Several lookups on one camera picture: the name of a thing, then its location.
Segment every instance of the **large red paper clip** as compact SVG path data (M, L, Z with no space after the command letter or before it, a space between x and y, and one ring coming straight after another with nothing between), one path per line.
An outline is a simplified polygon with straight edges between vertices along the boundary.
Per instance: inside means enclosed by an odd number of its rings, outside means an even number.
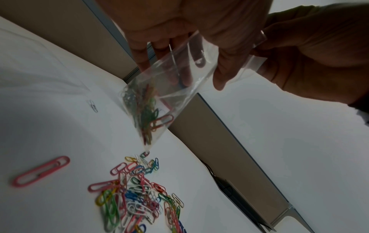
M60 156L50 162L47 162L35 169L32 169L17 178L14 179L12 185L14 187L25 187L45 176L50 175L51 173L67 166L70 163L70 158L68 156Z

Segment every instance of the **white table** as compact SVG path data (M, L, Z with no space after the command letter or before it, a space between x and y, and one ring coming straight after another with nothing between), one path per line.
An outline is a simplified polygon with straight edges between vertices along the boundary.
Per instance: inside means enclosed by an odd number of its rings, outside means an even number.
M3 18L0 28L40 41L90 89L75 96L0 95L1 232L104 232L100 209L94 204L97 194L87 187L111 180L109 171L142 148L117 97L125 83ZM67 167L28 187L10 186L15 176L61 155L71 159ZM147 178L184 202L180 220L188 233L259 232L171 132L166 131L152 148L148 158L155 157L160 169ZM170 232L165 217L148 225L147 232Z

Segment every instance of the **beige partition panel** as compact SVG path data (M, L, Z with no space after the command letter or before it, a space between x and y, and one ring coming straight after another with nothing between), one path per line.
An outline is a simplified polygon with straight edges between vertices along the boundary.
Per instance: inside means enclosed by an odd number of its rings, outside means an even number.
M289 204L216 114L196 95L170 127L218 177L230 181L269 222Z
M82 0L1 0L0 16L121 79L136 68Z

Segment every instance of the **plastic bag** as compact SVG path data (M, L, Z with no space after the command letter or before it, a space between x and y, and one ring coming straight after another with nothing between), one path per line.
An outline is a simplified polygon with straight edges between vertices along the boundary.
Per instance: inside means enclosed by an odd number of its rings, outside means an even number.
M120 95L124 108L146 151L170 126L201 85L213 76L217 60L218 47L195 33L187 43L157 61L123 89ZM249 56L235 80L246 78L245 70L252 68L256 71L264 61L264 58L258 60Z
M90 90L40 42L0 29L0 95L84 94Z

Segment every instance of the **bag of paper clips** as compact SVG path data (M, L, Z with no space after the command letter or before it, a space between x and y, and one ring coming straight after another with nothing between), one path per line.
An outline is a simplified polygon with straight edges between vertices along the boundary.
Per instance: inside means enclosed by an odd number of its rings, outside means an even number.
M123 89L123 105L145 150L151 148L202 84L213 76L218 53L217 46L196 32ZM233 81L254 74L264 61L249 56Z

